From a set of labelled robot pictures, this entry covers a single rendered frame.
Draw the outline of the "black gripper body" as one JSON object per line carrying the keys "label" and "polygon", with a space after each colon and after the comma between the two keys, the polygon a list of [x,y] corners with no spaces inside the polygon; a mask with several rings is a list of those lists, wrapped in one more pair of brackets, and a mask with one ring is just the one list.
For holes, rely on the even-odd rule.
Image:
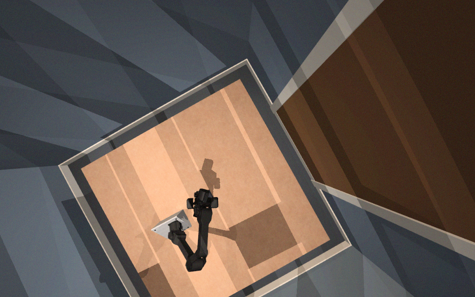
{"label": "black gripper body", "polygon": [[[193,209],[193,205],[196,205],[198,201],[193,202],[193,198],[187,198],[186,205],[187,209]],[[211,199],[207,199],[207,202],[211,204],[211,208],[218,208],[218,197],[212,197]]]}

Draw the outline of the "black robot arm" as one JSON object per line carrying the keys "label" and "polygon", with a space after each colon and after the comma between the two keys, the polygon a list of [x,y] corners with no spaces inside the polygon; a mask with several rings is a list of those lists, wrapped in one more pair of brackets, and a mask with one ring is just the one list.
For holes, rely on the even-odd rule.
{"label": "black robot arm", "polygon": [[170,230],[170,232],[168,232],[168,238],[174,245],[179,247],[183,257],[185,257],[187,272],[201,271],[206,264],[206,257],[209,255],[207,240],[209,223],[212,219],[211,204],[207,202],[209,191],[206,189],[199,189],[199,191],[194,193],[194,197],[198,202],[193,207],[193,217],[197,218],[199,224],[198,248],[195,253],[193,253],[192,249],[186,242],[186,233],[181,231],[181,223],[176,220],[168,224]]}

